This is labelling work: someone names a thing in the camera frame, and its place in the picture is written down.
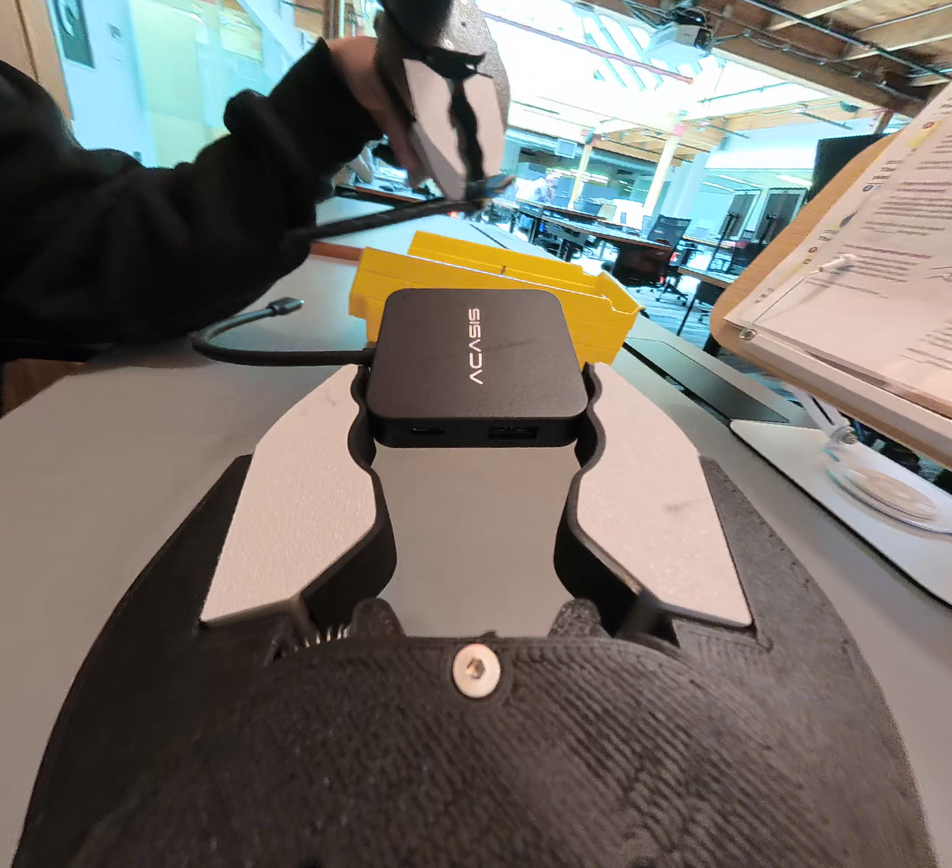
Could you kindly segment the black usb hub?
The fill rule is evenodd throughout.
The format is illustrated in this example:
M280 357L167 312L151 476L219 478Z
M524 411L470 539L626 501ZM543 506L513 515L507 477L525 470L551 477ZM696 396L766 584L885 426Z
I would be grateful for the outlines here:
M538 289L401 289L364 403L390 448L565 447L589 404L559 299Z

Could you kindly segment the black office chair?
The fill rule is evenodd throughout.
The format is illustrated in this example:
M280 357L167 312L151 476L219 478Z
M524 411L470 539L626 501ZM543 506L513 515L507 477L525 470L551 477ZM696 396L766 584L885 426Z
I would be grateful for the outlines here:
M688 220L660 216L642 245L622 245L614 261L612 276L623 287L654 289L672 294L682 304L687 296L681 291L681 267L691 259L695 248L684 239Z

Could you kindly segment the black monitor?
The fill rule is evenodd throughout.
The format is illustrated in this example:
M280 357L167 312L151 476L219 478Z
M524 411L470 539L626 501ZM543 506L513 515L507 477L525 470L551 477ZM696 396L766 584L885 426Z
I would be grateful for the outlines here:
M869 148L880 148L891 140L886 134L864 134L820 139L815 149L812 181L803 204L811 202L843 169Z

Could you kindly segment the white ceiling projector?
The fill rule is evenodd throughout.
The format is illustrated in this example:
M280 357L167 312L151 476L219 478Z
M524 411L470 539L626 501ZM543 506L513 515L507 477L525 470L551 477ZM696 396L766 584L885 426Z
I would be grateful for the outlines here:
M644 59L675 69L699 64L712 52L713 33L707 14L696 5L676 5L665 24L650 36Z

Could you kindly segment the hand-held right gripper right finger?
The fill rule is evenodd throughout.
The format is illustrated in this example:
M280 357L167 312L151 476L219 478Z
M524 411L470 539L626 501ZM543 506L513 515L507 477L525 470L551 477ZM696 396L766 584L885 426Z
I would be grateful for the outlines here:
M672 637L677 622L753 632L696 446L611 366L587 364L583 381L579 469L553 557L565 590L610 637Z

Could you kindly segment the wooden document board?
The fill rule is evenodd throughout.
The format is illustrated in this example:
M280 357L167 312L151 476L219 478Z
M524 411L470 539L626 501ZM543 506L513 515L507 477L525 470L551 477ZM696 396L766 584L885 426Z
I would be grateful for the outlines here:
M736 327L725 315L743 303L803 243L825 210L834 205L855 178L882 152L869 148L843 169L724 291L712 317L715 339L726 349L754 363L789 386L826 400L847 416L888 438L950 467L950 414L902 398L888 389L774 338Z

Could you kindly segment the yellow plastic bin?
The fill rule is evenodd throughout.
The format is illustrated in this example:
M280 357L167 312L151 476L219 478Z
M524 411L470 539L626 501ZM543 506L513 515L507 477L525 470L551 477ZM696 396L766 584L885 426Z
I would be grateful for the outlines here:
M579 365L612 363L642 306L609 274L500 246L417 231L405 254L362 249L351 286L350 315L379 335L387 298L400 289L541 289L563 308Z

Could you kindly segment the person's left forearm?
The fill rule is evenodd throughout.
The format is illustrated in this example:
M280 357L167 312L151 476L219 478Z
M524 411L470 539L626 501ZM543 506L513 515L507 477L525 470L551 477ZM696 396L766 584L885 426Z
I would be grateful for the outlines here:
M147 344L249 306L301 266L332 177L382 135L320 40L226 134L147 168L82 147L19 69L1 78L1 336L17 347Z

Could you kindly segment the wooden pillar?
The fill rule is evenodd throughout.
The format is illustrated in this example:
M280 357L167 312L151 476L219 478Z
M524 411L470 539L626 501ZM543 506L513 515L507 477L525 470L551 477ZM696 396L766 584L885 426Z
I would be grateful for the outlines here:
M1 0L1 58L43 87L72 118L46 0Z

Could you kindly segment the person's left hand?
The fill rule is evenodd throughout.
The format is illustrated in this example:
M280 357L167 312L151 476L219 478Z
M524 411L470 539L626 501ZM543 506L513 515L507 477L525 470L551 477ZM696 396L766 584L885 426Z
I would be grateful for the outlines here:
M376 65L376 41L369 36L326 42L331 64L343 78L356 102L374 121L400 165L409 174L423 177L423 165L413 147L403 114L393 101Z

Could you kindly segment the printed paper sheet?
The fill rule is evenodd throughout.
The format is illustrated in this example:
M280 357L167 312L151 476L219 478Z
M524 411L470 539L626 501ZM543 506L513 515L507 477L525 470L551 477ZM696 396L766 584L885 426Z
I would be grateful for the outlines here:
M951 89L725 317L950 414Z

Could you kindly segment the white document stand base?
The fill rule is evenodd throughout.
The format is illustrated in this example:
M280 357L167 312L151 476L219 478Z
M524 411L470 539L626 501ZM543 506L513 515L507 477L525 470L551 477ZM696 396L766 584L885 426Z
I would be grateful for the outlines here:
M950 495L864 445L832 405L796 394L813 427L735 420L732 432L889 565L950 607Z

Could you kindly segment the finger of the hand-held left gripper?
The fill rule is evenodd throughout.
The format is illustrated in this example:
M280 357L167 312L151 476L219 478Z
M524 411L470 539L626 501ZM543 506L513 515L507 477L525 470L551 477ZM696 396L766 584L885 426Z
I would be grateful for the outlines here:
M469 184L451 111L459 76L470 74L467 64L463 53L427 53L402 61L411 143L424 176L444 195L464 195Z
M471 180L488 181L500 175L506 147L506 118L491 77L474 74L463 82L462 125Z

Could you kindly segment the long dark table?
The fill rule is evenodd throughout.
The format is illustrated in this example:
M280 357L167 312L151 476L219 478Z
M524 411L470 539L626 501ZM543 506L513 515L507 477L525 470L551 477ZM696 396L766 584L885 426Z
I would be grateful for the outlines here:
M655 242L616 229L609 224L572 220L566 211L517 201L508 206L509 233L522 232L529 243L538 245L566 262L584 254L587 247L597 249L597 258L603 259L608 245L616 249L615 265L634 268L647 260L660 260L661 268L670 264L677 247Z

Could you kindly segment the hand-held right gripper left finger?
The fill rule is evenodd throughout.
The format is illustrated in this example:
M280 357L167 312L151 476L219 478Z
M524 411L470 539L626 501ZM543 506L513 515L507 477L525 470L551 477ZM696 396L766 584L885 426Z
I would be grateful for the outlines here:
M283 614L349 624L392 578L396 546L363 393L338 369L255 447L201 612L205 624Z

